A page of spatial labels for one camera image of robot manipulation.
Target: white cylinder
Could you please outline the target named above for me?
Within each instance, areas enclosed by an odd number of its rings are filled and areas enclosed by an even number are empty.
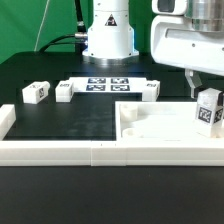
[[[122,131],[123,138],[142,138],[143,135],[141,132],[136,130],[135,128],[127,128]]]
[[[138,106],[136,104],[122,104],[120,106],[120,115],[122,121],[136,121],[138,118]]]

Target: white cube with marker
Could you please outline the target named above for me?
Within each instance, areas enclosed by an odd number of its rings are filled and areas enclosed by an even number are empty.
[[[33,82],[22,90],[23,102],[30,104],[38,104],[40,101],[42,101],[48,96],[49,88],[50,83],[47,81]]]
[[[206,137],[223,137],[223,92],[209,88],[198,95],[196,131]]]
[[[56,102],[69,103],[72,99],[73,93],[72,81],[60,81],[55,89]]]
[[[142,101],[155,102],[159,96],[160,82],[157,80],[147,81],[142,90]]]

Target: green backdrop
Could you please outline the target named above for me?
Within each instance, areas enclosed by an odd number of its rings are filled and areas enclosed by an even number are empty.
[[[17,52],[33,51],[47,0],[0,1],[0,63]],[[81,0],[84,21],[92,24],[93,0]],[[130,0],[130,24],[135,29],[135,47],[149,52],[152,22],[151,0]],[[38,49],[52,39],[76,31],[74,0],[50,0]],[[50,51],[74,51],[73,46]]]

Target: black cable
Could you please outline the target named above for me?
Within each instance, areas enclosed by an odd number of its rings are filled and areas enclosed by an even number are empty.
[[[64,39],[72,38],[72,37],[75,37],[75,34],[67,34],[67,35],[57,37],[54,40],[50,41],[48,44],[44,45],[39,51],[44,52],[50,45],[52,45],[60,40],[64,40]]]
[[[78,32],[86,33],[86,26],[83,21],[80,0],[75,0],[75,8],[76,8],[76,17],[77,17],[77,30]]]
[[[74,41],[74,42],[60,42],[60,43],[48,43],[45,46],[43,46],[39,52],[45,52],[50,46],[52,45],[63,45],[63,44],[83,44],[83,41]]]

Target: black table surface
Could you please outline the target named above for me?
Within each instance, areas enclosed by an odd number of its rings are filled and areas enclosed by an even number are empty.
[[[102,67],[74,53],[18,53],[0,66],[0,104],[15,104],[17,117],[5,140],[116,140],[115,101],[139,101],[141,94],[75,93],[71,103],[56,103],[59,81],[80,76],[157,79],[161,99],[191,100],[183,69],[157,65],[149,55],[135,64]],[[24,104],[22,89],[33,81],[50,82],[49,96]]]
[[[157,79],[160,101],[191,101],[184,71],[150,56],[105,68],[73,53],[18,53],[0,65],[0,104],[15,104],[17,115],[6,140],[115,140],[115,101],[141,95],[77,94],[56,104],[54,88],[71,76]],[[33,81],[49,81],[49,97],[25,105],[21,90]],[[223,167],[1,167],[0,223],[222,224],[223,189]]]

